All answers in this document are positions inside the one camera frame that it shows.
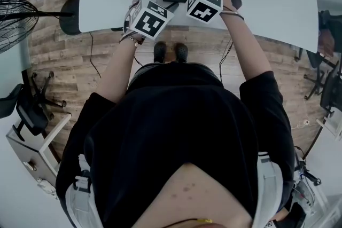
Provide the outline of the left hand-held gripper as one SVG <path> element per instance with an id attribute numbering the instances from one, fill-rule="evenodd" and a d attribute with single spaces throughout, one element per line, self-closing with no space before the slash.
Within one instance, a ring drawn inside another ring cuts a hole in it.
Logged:
<path id="1" fill-rule="evenodd" d="M 129 9 L 125 15 L 123 38 L 140 34 L 143 38 L 155 40 L 174 17 L 179 2 L 172 2 L 166 8 L 156 0 L 139 0 L 135 9 Z"/>

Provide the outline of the person's right forearm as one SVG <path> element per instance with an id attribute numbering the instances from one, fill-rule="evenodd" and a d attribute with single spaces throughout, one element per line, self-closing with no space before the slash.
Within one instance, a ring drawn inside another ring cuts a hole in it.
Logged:
<path id="1" fill-rule="evenodd" d="M 245 21 L 231 15 L 221 15 L 221 18 L 232 38 L 245 79 L 250 80 L 271 71 L 265 53 Z"/>

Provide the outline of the person's left forearm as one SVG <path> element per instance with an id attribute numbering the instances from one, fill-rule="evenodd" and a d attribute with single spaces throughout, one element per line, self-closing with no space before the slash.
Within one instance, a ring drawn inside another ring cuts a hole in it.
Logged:
<path id="1" fill-rule="evenodd" d="M 137 42 L 142 41 L 139 34 L 125 38 L 114 48 L 112 57 L 102 74 L 96 93 L 107 100 L 118 103 L 125 95 L 129 83 Z"/>

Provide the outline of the person's right hand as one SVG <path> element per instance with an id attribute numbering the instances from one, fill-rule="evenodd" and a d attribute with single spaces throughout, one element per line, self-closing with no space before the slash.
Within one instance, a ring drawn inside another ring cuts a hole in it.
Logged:
<path id="1" fill-rule="evenodd" d="M 225 11 L 237 12 L 237 9 L 233 6 L 231 0 L 223 0 L 223 9 Z"/>

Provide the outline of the person's left black shoe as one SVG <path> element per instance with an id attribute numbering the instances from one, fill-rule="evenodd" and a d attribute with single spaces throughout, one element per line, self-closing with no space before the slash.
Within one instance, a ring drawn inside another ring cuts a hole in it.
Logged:
<path id="1" fill-rule="evenodd" d="M 158 62 L 163 64 L 165 62 L 165 55 L 167 51 L 167 46 L 165 42 L 157 42 L 153 49 L 153 62 Z"/>

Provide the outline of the person's black shoe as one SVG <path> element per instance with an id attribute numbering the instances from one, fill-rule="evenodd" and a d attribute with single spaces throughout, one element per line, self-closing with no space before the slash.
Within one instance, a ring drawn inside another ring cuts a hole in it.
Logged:
<path id="1" fill-rule="evenodd" d="M 165 62 L 165 55 L 167 51 L 167 46 L 165 42 L 157 42 L 153 49 L 153 62 L 158 62 L 163 64 Z"/>
<path id="2" fill-rule="evenodd" d="M 188 58 L 188 47 L 183 43 L 176 43 L 174 46 L 176 61 L 186 63 Z"/>

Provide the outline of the person's right black shoe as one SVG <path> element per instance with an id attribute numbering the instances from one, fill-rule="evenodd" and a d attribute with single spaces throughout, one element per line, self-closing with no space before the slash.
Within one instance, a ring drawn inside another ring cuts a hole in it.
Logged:
<path id="1" fill-rule="evenodd" d="M 176 43 L 174 46 L 176 61 L 186 63 L 188 58 L 188 47 L 183 43 Z"/>

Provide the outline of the person's dark shorts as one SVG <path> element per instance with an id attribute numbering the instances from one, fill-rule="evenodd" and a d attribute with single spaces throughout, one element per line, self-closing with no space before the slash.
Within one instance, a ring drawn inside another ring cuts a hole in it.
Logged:
<path id="1" fill-rule="evenodd" d="M 152 63 L 141 67 L 131 79 L 127 92 L 145 87 L 213 85 L 223 87 L 218 77 L 198 63 Z"/>

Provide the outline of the black standing fan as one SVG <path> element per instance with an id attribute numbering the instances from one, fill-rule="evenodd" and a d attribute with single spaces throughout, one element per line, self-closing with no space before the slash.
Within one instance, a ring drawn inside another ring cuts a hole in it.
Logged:
<path id="1" fill-rule="evenodd" d="M 68 0 L 60 12 L 40 11 L 27 0 L 0 0 L 0 54 L 26 39 L 42 17 L 59 19 L 67 35 L 80 33 L 79 0 Z"/>

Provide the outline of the black mesh office chair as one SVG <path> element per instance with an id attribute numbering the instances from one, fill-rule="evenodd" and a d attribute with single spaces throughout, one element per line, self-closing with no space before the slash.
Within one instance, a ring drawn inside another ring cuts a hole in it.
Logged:
<path id="1" fill-rule="evenodd" d="M 318 35 L 322 29 L 328 29 L 331 32 L 335 40 L 333 55 L 339 53 L 342 59 L 342 15 L 331 15 L 328 10 L 320 11 L 318 13 Z M 327 57 L 320 54 L 317 50 L 315 52 L 307 51 L 309 62 L 313 68 L 317 68 L 324 58 Z"/>

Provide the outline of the plain white desk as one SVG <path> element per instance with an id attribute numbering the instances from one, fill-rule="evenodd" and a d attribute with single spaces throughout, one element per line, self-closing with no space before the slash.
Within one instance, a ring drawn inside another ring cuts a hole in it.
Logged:
<path id="1" fill-rule="evenodd" d="M 21 72 L 31 67 L 27 39 L 0 54 L 0 98 L 7 97 L 19 83 Z"/>

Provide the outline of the person's chest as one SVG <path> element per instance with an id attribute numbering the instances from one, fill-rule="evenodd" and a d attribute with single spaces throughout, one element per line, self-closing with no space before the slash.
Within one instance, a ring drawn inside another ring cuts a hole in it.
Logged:
<path id="1" fill-rule="evenodd" d="M 193 164 L 181 166 L 151 206 L 159 226 L 251 228 L 252 217 L 225 187 Z"/>

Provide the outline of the white desk with drawer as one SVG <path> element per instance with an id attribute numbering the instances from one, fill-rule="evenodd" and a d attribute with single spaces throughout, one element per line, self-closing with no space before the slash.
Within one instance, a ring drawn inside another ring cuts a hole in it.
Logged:
<path id="1" fill-rule="evenodd" d="M 13 150 L 11 143 L 24 152 L 38 156 L 38 146 L 26 137 L 21 142 L 7 135 L 20 121 L 13 112 L 0 119 L 0 227 L 2 228 L 73 228 L 59 201 L 46 194 Z"/>

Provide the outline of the white crumpled cloth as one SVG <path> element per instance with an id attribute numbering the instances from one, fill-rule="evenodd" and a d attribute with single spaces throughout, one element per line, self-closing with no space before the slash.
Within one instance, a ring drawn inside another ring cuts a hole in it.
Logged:
<path id="1" fill-rule="evenodd" d="M 55 187 L 45 179 L 38 178 L 37 185 L 40 187 L 48 196 L 55 200 L 58 200 Z"/>

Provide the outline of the gray hand-held device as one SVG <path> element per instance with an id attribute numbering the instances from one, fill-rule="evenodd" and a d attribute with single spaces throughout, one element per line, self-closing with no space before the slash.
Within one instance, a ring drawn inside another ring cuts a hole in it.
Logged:
<path id="1" fill-rule="evenodd" d="M 314 214 L 314 204 L 316 194 L 313 191 L 314 186 L 321 185 L 321 180 L 313 176 L 307 169 L 305 161 L 295 154 L 294 164 L 294 187 L 292 188 L 292 203 L 297 203 L 306 215 Z"/>

